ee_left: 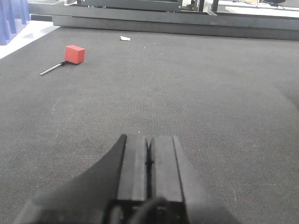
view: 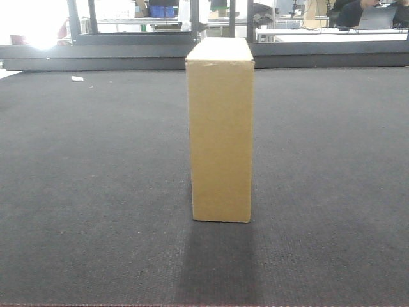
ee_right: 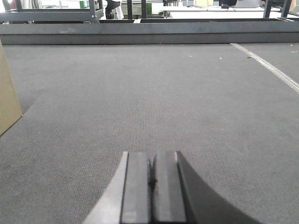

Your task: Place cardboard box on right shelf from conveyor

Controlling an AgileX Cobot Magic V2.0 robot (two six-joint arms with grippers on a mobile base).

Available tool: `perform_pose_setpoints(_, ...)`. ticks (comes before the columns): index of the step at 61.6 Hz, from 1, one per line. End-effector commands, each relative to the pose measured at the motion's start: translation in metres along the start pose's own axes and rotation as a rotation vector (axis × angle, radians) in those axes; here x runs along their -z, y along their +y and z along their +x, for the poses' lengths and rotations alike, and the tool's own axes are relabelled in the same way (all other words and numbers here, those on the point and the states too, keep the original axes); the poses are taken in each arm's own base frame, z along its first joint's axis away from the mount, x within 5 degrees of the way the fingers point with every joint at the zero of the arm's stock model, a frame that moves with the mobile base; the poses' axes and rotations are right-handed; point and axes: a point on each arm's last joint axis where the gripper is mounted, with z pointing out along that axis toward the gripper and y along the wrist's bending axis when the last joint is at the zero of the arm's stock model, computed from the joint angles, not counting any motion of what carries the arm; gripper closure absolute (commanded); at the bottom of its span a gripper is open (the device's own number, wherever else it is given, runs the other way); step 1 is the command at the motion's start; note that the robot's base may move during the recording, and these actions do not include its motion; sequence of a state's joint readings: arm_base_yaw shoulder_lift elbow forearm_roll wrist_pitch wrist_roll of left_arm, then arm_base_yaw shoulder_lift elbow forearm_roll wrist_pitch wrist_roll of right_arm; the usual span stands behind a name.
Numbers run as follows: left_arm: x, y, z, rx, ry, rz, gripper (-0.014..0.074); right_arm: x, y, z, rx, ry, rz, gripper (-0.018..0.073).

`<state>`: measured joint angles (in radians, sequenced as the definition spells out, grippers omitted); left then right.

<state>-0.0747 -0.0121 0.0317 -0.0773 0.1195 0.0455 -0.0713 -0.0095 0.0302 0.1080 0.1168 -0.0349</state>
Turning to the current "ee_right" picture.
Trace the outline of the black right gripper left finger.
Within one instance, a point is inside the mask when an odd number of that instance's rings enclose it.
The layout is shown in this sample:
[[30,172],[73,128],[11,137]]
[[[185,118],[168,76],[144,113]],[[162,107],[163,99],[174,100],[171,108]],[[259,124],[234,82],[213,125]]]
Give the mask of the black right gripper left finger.
[[150,222],[150,161],[144,152],[123,152],[112,180],[84,223]]

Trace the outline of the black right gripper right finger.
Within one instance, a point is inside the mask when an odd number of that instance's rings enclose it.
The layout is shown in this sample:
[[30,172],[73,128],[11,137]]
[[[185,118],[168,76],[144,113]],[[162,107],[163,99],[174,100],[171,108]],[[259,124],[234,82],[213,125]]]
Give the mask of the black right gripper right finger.
[[153,161],[156,224],[257,224],[217,194],[181,152],[158,152]]

